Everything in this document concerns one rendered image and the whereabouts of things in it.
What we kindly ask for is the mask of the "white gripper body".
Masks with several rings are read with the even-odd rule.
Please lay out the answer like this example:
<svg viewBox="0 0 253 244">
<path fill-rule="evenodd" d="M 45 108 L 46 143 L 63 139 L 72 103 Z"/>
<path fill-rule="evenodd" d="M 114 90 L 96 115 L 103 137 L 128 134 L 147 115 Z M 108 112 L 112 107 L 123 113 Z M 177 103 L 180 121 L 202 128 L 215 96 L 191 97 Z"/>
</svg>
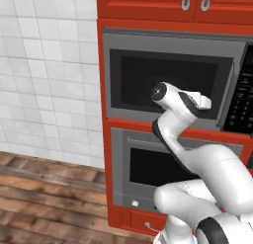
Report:
<svg viewBox="0 0 253 244">
<path fill-rule="evenodd" d="M 193 92 L 191 96 L 196 102 L 199 110 L 211 109 L 211 99 L 209 99 L 208 97 L 202 95 L 200 92 Z"/>
</svg>

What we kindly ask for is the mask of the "grey oven door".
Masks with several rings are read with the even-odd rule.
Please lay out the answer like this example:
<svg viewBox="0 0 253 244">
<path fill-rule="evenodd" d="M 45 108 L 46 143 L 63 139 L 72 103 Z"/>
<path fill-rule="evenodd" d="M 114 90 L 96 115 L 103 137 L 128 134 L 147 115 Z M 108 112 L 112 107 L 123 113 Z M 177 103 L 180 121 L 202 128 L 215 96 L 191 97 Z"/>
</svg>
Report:
<svg viewBox="0 0 253 244">
<path fill-rule="evenodd" d="M 114 204 L 157 212 L 153 202 L 157 187 L 199 179 L 198 175 L 182 167 L 165 146 L 136 145 L 128 143 L 128 137 L 135 140 L 158 140 L 153 133 L 111 129 Z M 132 206 L 132 201 L 138 201 L 138 206 Z"/>
</svg>

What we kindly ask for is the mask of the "red cupboard door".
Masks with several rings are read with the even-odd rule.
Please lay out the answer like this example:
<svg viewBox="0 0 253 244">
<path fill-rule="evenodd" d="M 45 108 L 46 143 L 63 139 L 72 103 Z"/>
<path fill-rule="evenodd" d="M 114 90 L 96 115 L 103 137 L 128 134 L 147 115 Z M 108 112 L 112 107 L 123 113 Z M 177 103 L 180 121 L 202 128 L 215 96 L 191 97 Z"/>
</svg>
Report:
<svg viewBox="0 0 253 244">
<path fill-rule="evenodd" d="M 182 0 L 97 0 L 98 17 L 104 19 L 191 22 L 196 0 L 187 11 Z"/>
<path fill-rule="evenodd" d="M 196 5 L 198 23 L 253 25 L 253 0 L 210 0 L 206 11 L 201 8 L 202 1 Z"/>
</svg>

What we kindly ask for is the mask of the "grey built-in oven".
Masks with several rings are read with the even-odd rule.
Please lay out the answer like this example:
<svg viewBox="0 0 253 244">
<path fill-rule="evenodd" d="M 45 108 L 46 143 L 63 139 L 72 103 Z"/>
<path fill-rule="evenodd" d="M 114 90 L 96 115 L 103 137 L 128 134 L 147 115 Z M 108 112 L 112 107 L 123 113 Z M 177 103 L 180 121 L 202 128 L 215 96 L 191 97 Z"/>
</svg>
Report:
<svg viewBox="0 0 253 244">
<path fill-rule="evenodd" d="M 214 216 L 223 207 L 253 213 L 253 178 L 235 146 L 180 137 L 178 155 L 155 135 L 112 130 L 113 201 L 190 221 Z"/>
</svg>

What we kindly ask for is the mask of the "red drawer front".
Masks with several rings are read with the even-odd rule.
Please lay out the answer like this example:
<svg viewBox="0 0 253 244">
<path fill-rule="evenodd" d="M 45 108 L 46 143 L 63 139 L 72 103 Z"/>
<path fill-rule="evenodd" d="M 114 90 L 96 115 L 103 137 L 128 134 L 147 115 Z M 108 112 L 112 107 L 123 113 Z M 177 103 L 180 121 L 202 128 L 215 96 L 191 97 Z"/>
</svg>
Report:
<svg viewBox="0 0 253 244">
<path fill-rule="evenodd" d="M 157 213 L 148 213 L 144 211 L 135 211 L 132 210 L 130 212 L 130 227 L 134 230 L 140 231 L 144 234 L 155 235 L 158 232 L 149 230 L 145 225 L 144 222 L 149 222 L 150 226 L 157 230 L 162 230 L 165 222 L 166 217 L 161 214 Z"/>
</svg>

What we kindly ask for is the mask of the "red cupboard frame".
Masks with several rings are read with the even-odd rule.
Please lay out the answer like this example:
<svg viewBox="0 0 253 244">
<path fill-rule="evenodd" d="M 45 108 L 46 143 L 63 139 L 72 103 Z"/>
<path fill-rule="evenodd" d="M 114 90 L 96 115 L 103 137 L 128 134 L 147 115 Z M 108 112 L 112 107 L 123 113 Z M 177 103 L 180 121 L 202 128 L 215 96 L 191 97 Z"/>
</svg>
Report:
<svg viewBox="0 0 253 244">
<path fill-rule="evenodd" d="M 211 109 L 180 137 L 242 145 L 236 154 L 253 173 L 253 25 L 104 19 L 98 47 L 111 226 L 130 227 L 130 212 L 113 202 L 111 129 L 152 133 L 162 113 L 150 93 L 165 82 L 211 99 Z"/>
</svg>

